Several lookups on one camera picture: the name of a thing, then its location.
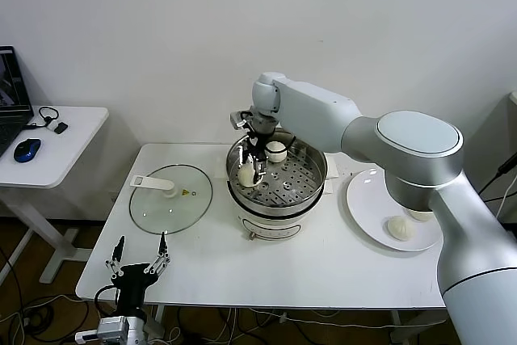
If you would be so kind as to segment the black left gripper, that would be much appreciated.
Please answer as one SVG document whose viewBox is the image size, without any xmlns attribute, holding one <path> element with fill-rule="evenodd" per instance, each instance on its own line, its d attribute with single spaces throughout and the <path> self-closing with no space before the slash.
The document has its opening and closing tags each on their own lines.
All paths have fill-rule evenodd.
<svg viewBox="0 0 517 345">
<path fill-rule="evenodd" d="M 150 265 L 138 263 L 121 267 L 124 243 L 125 236 L 121 236 L 111 257 L 105 260 L 105 265 L 111 270 L 114 286 L 120 291 L 116 302 L 116 314 L 138 315 L 141 314 L 146 289 L 158 281 L 158 277 L 170 263 L 166 234 L 162 232 L 157 256 Z"/>
</svg>

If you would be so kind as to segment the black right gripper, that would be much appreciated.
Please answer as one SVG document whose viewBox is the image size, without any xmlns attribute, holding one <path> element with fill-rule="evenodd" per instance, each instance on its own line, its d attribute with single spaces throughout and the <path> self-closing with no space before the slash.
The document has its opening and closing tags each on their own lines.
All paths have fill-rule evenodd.
<svg viewBox="0 0 517 345">
<path fill-rule="evenodd" d="M 250 159 L 253 161 L 254 177 L 256 179 L 261 179 L 267 173 L 266 145 L 270 137 L 271 134 L 248 131 L 246 144 L 237 147 L 238 167 L 243 167 Z"/>
</svg>

